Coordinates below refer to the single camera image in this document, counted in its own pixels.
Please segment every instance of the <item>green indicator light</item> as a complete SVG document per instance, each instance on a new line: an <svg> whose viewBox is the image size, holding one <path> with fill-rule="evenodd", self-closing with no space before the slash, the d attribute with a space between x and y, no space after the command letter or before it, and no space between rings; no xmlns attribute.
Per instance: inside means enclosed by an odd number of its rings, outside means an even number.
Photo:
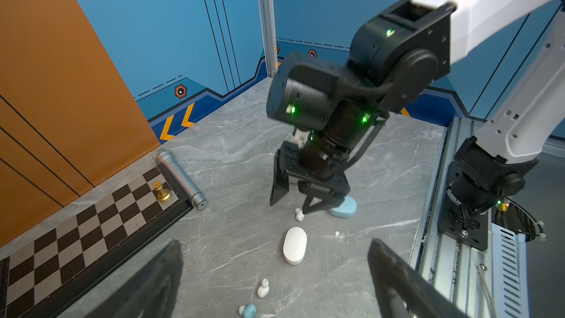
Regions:
<svg viewBox="0 0 565 318"><path fill-rule="evenodd" d="M369 121L369 118L371 118L371 115L369 115L368 113L365 113L363 118L361 118L361 124L367 123Z"/></svg>

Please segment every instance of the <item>chessboard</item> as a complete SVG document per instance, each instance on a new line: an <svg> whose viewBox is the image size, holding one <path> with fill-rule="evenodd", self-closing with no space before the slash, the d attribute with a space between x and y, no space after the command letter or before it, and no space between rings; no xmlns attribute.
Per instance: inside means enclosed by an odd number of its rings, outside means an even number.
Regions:
<svg viewBox="0 0 565 318"><path fill-rule="evenodd" d="M0 261L0 318L59 315L191 209L165 167L143 173Z"/></svg>

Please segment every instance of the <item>orange chevron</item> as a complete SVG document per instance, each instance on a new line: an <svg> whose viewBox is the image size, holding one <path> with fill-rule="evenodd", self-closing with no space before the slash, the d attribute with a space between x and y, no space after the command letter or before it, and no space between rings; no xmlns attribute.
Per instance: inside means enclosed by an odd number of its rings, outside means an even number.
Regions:
<svg viewBox="0 0 565 318"><path fill-rule="evenodd" d="M171 127L171 123L173 122L173 117L175 115L172 115L171 117L168 117L166 122L165 122L165 126L163 127L163 131L161 132L161 136L159 137L159 139L161 140L171 140L172 138L174 138L174 135L169 135L169 128Z"/></svg>
<svg viewBox="0 0 565 318"><path fill-rule="evenodd" d="M184 114L184 118L182 119L182 123L181 123L182 126L188 128L194 125L194 123L188 121L188 118L190 118L190 114L192 113L193 107L194 107L194 103L188 106L187 112Z"/></svg>

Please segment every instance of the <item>black cylindrical motor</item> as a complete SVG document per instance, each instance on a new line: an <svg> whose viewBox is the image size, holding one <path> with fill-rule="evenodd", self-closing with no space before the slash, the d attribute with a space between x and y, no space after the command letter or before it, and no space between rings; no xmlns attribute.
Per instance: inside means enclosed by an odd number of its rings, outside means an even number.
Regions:
<svg viewBox="0 0 565 318"><path fill-rule="evenodd" d="M340 165L363 138L378 112L364 110L349 100L341 101L322 131L312 133L299 162L321 180L341 172Z"/></svg>

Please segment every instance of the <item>orange wall panel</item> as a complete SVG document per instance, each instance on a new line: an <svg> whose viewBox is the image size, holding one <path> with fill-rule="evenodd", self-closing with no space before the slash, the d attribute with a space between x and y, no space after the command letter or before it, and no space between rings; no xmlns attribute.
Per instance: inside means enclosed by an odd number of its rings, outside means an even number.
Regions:
<svg viewBox="0 0 565 318"><path fill-rule="evenodd" d="M92 184L159 146L76 0L0 0L0 17L0 94Z"/></svg>
<svg viewBox="0 0 565 318"><path fill-rule="evenodd" d="M12 138L16 139L23 147L41 160L46 168L53 171L62 182L73 189L74 192L83 195L93 188L69 162L63 159L45 139L41 138L41 136L2 99L0 99L0 131L4 131ZM62 204L66 205L68 201L64 200Z"/></svg>
<svg viewBox="0 0 565 318"><path fill-rule="evenodd" d="M0 160L0 247L61 209Z"/></svg>
<svg viewBox="0 0 565 318"><path fill-rule="evenodd" d="M49 172L3 131L0 131L0 145L0 159L43 189L61 204L60 207L79 198L72 189L57 179L53 173Z"/></svg>

